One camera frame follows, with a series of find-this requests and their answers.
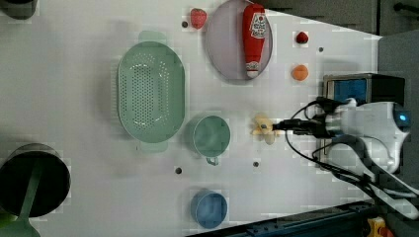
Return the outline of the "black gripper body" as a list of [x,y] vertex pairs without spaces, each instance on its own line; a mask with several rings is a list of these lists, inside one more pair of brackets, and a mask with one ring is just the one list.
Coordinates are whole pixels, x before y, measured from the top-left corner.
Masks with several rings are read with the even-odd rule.
[[297,135],[312,135],[316,138],[329,138],[326,130],[326,115],[316,115],[309,120],[300,118],[284,119],[273,125],[273,130],[291,130]]

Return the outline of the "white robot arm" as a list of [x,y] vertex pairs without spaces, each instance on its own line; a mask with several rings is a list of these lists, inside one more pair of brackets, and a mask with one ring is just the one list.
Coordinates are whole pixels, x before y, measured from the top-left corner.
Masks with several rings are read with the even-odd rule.
[[322,112],[306,120],[291,117],[269,126],[327,141],[326,156],[307,159],[368,196],[378,198],[409,219],[418,218],[418,190],[395,176],[403,142],[410,133],[410,114],[395,102],[359,105],[318,97]]

